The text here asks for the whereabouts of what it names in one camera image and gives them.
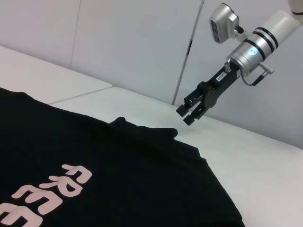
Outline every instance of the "robotic arm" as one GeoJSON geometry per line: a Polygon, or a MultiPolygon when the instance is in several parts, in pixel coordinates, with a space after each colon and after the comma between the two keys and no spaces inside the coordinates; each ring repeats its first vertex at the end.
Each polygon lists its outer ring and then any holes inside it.
{"type": "Polygon", "coordinates": [[[227,57],[227,61],[218,73],[209,81],[201,82],[197,89],[184,99],[177,112],[184,117],[189,109],[200,103],[188,115],[184,122],[190,126],[195,119],[200,119],[209,108],[212,108],[219,96],[239,77],[249,86],[256,86],[268,74],[274,71],[263,62],[285,39],[303,25],[303,0],[288,0],[292,15],[284,11],[275,13],[263,26],[252,33],[239,25],[239,17],[226,4],[222,3],[210,18],[210,26],[215,42],[222,44],[229,38],[237,38],[241,44],[227,57]],[[245,81],[258,66],[264,72],[255,82],[245,81]]]}

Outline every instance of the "black fabric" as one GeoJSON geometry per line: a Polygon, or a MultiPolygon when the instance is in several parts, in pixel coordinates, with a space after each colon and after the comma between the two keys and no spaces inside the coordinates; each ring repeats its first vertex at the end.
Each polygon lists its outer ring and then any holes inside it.
{"type": "MultiPolygon", "coordinates": [[[[0,89],[0,204],[30,208],[42,227],[243,227],[206,160],[174,140],[177,133],[124,118],[107,124],[0,89]],[[63,164],[92,172],[80,195],[47,189],[63,203],[46,215],[37,209],[47,199],[28,204],[30,193],[11,197],[21,186],[38,188],[49,176],[64,176],[63,164]]],[[[23,224],[20,218],[12,226],[23,224]]]]}

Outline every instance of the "label sticker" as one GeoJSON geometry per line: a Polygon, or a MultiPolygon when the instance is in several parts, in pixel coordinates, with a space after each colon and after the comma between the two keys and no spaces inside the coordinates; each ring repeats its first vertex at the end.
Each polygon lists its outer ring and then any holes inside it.
{"type": "Polygon", "coordinates": [[[218,82],[220,82],[226,75],[227,75],[226,72],[222,72],[222,73],[216,78],[216,80],[217,80],[218,82]]]}
{"type": "Polygon", "coordinates": [[[241,76],[241,70],[237,71],[237,78],[239,78],[241,76]]]}

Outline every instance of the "black stripe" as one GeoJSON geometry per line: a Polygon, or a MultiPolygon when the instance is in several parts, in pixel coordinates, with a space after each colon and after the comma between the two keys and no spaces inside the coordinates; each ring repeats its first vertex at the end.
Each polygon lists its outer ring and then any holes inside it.
{"type": "Polygon", "coordinates": [[[292,12],[293,14],[295,15],[303,15],[303,12],[302,13],[295,13],[295,12],[292,12]]]}
{"type": "Polygon", "coordinates": [[[263,61],[265,61],[265,59],[266,59],[265,54],[264,54],[263,50],[258,45],[256,45],[253,41],[251,41],[249,39],[245,39],[244,42],[247,42],[247,43],[253,45],[260,52],[260,54],[262,55],[263,61]]]}
{"type": "Polygon", "coordinates": [[[269,39],[267,39],[267,37],[265,35],[263,35],[260,32],[256,32],[256,31],[253,31],[252,33],[260,36],[261,38],[263,38],[267,42],[267,44],[269,45],[269,47],[271,49],[271,53],[273,53],[275,51],[273,44],[271,43],[271,41],[269,39]]]}
{"type": "Polygon", "coordinates": [[[257,27],[255,30],[257,30],[257,29],[259,29],[263,32],[266,32],[270,36],[270,38],[272,38],[274,40],[274,42],[276,44],[276,49],[278,48],[278,46],[279,46],[278,40],[275,38],[275,36],[270,31],[268,31],[267,29],[265,29],[263,27],[257,27]]]}

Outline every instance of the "silver metal joint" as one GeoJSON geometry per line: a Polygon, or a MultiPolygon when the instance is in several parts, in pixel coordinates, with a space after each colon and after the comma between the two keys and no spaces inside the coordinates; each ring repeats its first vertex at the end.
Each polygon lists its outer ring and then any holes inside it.
{"type": "Polygon", "coordinates": [[[260,63],[259,63],[259,66],[260,66],[262,69],[264,69],[266,72],[268,72],[270,75],[273,74],[273,73],[275,72],[272,68],[268,67],[268,66],[267,66],[266,64],[264,64],[263,62],[260,62],[260,63]]]}

